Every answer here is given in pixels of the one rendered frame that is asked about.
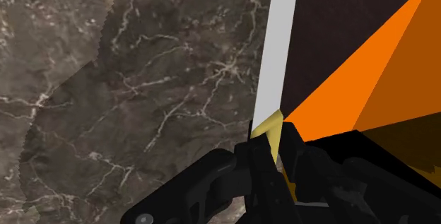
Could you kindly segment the white yellow and brown box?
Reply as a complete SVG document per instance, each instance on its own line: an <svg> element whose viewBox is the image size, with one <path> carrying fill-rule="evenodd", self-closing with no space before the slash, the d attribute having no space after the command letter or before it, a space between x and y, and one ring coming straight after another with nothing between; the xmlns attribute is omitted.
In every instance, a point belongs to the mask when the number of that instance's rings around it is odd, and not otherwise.
<svg viewBox="0 0 441 224"><path fill-rule="evenodd" d="M251 133L290 114L408 0L271 0Z"/></svg>

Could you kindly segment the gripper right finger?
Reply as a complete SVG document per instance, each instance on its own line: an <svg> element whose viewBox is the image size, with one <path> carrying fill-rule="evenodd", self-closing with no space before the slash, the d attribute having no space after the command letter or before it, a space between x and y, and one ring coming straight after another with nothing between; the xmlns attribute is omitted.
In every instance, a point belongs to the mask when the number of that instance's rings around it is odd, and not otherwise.
<svg viewBox="0 0 441 224"><path fill-rule="evenodd" d="M285 122L278 152L297 224L441 224L441 189L360 131L305 142Z"/></svg>

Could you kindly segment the orange angular block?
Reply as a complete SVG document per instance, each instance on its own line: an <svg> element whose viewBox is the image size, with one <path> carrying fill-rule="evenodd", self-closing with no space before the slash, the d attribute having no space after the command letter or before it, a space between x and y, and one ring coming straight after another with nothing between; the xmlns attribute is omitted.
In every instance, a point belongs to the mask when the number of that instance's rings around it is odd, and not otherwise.
<svg viewBox="0 0 441 224"><path fill-rule="evenodd" d="M441 187L441 0L297 0L281 110L356 129Z"/></svg>

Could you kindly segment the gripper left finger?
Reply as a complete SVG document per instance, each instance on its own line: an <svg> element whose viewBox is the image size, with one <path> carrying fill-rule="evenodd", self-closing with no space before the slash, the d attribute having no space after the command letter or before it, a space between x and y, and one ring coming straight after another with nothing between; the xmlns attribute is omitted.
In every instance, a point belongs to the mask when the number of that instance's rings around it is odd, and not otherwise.
<svg viewBox="0 0 441 224"><path fill-rule="evenodd" d="M208 224L236 197L236 224L303 224L265 134L216 148L124 213L120 224Z"/></svg>

